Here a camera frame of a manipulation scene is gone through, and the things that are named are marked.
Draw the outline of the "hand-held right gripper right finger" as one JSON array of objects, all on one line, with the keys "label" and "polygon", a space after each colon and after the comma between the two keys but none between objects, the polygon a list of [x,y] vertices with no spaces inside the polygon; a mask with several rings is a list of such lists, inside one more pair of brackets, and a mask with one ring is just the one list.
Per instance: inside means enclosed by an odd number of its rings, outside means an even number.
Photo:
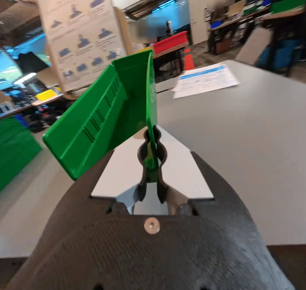
[{"label": "hand-held right gripper right finger", "polygon": [[169,215],[175,215],[185,204],[192,214],[193,201],[214,201],[191,150],[159,125],[154,126],[154,137],[159,162],[157,194],[161,203],[167,203]]}]

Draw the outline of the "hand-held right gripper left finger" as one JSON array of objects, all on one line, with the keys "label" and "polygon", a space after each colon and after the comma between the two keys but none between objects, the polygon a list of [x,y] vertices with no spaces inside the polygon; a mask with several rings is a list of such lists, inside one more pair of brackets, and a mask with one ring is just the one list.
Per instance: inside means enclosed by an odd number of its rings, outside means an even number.
[{"label": "hand-held right gripper left finger", "polygon": [[123,203],[129,214],[143,214],[152,195],[144,159],[148,155],[147,127],[117,146],[91,192],[93,199]]}]

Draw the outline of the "green plastic bin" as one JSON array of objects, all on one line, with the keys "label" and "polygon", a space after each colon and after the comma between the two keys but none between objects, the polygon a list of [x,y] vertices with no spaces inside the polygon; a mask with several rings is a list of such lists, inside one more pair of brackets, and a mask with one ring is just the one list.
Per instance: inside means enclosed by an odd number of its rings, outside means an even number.
[{"label": "green plastic bin", "polygon": [[155,146],[158,123],[153,51],[116,59],[43,135],[76,181],[105,154],[147,127]]}]

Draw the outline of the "stack of green bins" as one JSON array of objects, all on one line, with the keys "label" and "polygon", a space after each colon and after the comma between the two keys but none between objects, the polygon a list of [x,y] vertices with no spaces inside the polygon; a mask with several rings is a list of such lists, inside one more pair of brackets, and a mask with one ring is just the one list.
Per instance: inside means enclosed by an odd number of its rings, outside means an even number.
[{"label": "stack of green bins", "polygon": [[0,122],[0,190],[42,150],[33,135],[13,117]]}]

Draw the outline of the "grey desk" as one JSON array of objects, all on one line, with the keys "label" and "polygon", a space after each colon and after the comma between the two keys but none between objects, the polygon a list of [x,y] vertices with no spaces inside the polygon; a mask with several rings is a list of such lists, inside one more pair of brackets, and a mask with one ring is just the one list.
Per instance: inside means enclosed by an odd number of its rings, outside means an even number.
[{"label": "grey desk", "polygon": [[[158,124],[212,166],[266,245],[305,243],[305,84],[233,60],[239,85],[173,99],[156,84]],[[0,256],[29,257],[73,181],[43,147],[1,192]]]}]

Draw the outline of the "white paper sheet blue header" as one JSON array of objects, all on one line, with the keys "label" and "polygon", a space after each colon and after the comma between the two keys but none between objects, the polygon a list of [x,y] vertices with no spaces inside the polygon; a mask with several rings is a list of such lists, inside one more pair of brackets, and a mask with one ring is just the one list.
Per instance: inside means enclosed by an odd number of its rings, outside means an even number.
[{"label": "white paper sheet blue header", "polygon": [[173,99],[238,86],[239,81],[224,63],[185,71],[172,89]]}]

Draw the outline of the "large yellow bin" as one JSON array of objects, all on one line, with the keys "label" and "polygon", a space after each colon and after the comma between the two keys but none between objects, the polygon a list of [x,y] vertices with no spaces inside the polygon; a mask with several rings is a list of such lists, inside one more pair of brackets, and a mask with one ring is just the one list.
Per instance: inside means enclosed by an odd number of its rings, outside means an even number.
[{"label": "large yellow bin", "polygon": [[37,98],[38,101],[47,101],[56,96],[57,96],[56,92],[54,92],[52,89],[48,89],[47,91],[37,94],[35,97]]}]

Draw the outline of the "wooden table with black legs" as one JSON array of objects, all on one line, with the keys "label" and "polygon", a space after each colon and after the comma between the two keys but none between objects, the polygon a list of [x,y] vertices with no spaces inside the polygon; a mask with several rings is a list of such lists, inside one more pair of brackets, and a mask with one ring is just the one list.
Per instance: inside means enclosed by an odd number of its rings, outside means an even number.
[{"label": "wooden table with black legs", "polygon": [[155,71],[155,78],[164,78],[164,71],[161,70],[163,66],[170,63],[170,69],[166,70],[172,76],[179,76],[184,70],[184,52],[185,48],[189,48],[189,42],[186,41],[180,45],[169,48],[165,51],[153,55],[153,67]]}]

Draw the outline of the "red ribbed bin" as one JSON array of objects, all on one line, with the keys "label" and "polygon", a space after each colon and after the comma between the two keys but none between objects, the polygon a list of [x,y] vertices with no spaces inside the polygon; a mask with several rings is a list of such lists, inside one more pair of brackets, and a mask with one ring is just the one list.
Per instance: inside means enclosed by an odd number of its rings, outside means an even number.
[{"label": "red ribbed bin", "polygon": [[154,54],[177,47],[188,42],[187,31],[183,31],[152,45]]}]

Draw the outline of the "black light flag panel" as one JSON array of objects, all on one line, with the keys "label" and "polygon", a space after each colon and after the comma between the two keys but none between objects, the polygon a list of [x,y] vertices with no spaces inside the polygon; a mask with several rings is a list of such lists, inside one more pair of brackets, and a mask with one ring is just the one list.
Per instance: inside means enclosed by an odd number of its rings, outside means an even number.
[{"label": "black light flag panel", "polygon": [[19,54],[15,62],[23,74],[38,73],[46,68],[49,68],[49,66],[33,52]]}]

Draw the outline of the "grey leaning panel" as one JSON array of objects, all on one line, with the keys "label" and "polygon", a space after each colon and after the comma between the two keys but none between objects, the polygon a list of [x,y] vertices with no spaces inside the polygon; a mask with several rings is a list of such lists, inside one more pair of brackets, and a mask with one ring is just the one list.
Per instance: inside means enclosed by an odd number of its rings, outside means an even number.
[{"label": "grey leaning panel", "polygon": [[272,33],[271,29],[255,28],[239,51],[235,61],[254,66],[264,49],[270,44]]}]

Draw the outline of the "green bin on workbench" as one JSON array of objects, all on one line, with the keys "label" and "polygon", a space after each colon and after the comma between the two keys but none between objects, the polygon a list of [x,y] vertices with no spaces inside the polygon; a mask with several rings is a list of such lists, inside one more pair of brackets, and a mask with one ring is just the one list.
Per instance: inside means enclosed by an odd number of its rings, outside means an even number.
[{"label": "green bin on workbench", "polygon": [[295,8],[305,6],[306,0],[281,0],[271,4],[270,12],[273,14],[286,12]]}]

